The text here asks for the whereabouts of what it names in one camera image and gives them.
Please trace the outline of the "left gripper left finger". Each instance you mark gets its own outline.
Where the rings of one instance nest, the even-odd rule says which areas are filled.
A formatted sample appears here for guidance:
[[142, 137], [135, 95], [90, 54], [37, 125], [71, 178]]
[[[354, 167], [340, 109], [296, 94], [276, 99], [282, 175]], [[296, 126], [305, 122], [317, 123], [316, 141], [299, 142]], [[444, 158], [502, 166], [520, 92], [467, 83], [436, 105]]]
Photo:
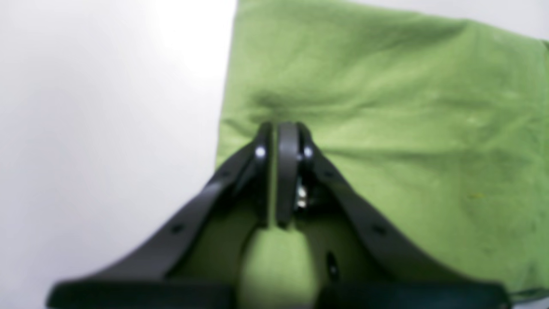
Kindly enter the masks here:
[[49, 309], [233, 309], [241, 253], [268, 217], [272, 124], [124, 258], [55, 284]]

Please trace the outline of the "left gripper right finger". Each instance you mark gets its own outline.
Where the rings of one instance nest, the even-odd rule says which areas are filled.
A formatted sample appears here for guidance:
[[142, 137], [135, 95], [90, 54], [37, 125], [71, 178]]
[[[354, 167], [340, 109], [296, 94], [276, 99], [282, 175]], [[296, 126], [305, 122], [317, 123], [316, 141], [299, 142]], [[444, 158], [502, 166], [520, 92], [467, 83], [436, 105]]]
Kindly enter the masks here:
[[499, 283], [438, 262], [352, 188], [303, 123], [277, 129], [277, 224], [313, 244], [316, 309], [510, 309]]

